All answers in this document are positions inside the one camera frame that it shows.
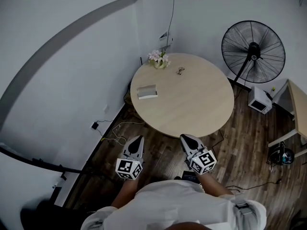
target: round wooden table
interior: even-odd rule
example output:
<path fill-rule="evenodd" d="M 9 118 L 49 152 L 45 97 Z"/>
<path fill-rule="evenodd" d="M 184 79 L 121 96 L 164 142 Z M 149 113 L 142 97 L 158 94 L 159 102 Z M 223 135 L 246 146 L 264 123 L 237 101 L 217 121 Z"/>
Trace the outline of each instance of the round wooden table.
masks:
<path fill-rule="evenodd" d="M 203 137 L 220 129 L 234 108 L 227 77 L 198 56 L 169 54 L 169 60 L 166 69 L 144 64 L 134 74 L 130 91 L 136 112 L 152 128 L 172 137 Z M 185 70 L 178 75 L 180 67 Z M 158 97 L 139 100 L 137 89 L 152 84 Z"/>

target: person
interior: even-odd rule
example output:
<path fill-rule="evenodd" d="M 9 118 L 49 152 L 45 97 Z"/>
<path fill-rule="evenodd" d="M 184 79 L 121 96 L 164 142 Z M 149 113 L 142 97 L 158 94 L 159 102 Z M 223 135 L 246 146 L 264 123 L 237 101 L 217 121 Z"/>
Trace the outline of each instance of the person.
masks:
<path fill-rule="evenodd" d="M 151 183 L 138 191 L 139 177 L 126 180 L 109 207 L 90 215 L 81 230 L 240 230 L 245 213 L 238 210 L 236 196 L 208 172 L 196 174 L 201 186 L 183 180 Z M 263 230 L 266 209 L 245 201 L 254 224 Z"/>

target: fan grille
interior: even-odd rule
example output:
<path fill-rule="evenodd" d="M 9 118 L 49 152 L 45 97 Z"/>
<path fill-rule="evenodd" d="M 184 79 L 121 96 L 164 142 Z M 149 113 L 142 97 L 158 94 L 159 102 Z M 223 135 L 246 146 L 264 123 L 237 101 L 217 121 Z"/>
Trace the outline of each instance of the fan grille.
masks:
<path fill-rule="evenodd" d="M 239 77 L 254 83 L 275 79 L 284 67 L 284 47 L 278 35 L 260 22 L 242 21 L 227 30 L 222 40 L 225 63 L 238 75 L 252 42 L 259 45 L 260 58 L 249 61 Z"/>

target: desk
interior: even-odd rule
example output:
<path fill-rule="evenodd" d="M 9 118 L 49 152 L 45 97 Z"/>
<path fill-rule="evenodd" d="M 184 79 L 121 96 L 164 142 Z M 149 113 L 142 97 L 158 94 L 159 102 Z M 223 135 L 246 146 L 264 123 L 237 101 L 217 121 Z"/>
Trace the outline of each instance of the desk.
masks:
<path fill-rule="evenodd" d="M 188 54 L 169 54 L 166 69 L 141 66 L 131 83 L 136 112 L 152 128 L 179 137 L 203 137 L 220 129 L 234 107 L 234 93 L 227 77 L 209 61 Z M 178 68 L 184 67 L 181 75 Z M 139 100 L 137 89 L 156 84 L 158 97 Z"/>
<path fill-rule="evenodd" d="M 295 116 L 295 129 L 290 131 L 288 134 L 280 137 L 279 139 L 269 143 L 269 147 L 272 147 L 295 134 L 300 134 L 304 138 L 307 138 L 307 94 L 305 94 L 299 87 L 297 87 L 291 80 L 287 80 L 287 83 L 278 91 L 274 96 L 272 102 L 281 96 L 281 94 L 289 88 L 291 95 L 292 106 Z M 298 157 L 307 152 L 307 149 L 298 152 L 295 154 L 295 157 Z"/>

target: white appliance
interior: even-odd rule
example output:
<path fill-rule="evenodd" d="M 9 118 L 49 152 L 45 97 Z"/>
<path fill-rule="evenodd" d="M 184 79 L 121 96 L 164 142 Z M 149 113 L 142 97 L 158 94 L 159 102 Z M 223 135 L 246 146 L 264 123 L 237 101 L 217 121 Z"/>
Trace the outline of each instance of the white appliance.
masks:
<path fill-rule="evenodd" d="M 251 92 L 248 94 L 248 106 L 262 114 L 266 114 L 272 109 L 272 101 L 267 97 L 263 90 L 253 86 Z"/>

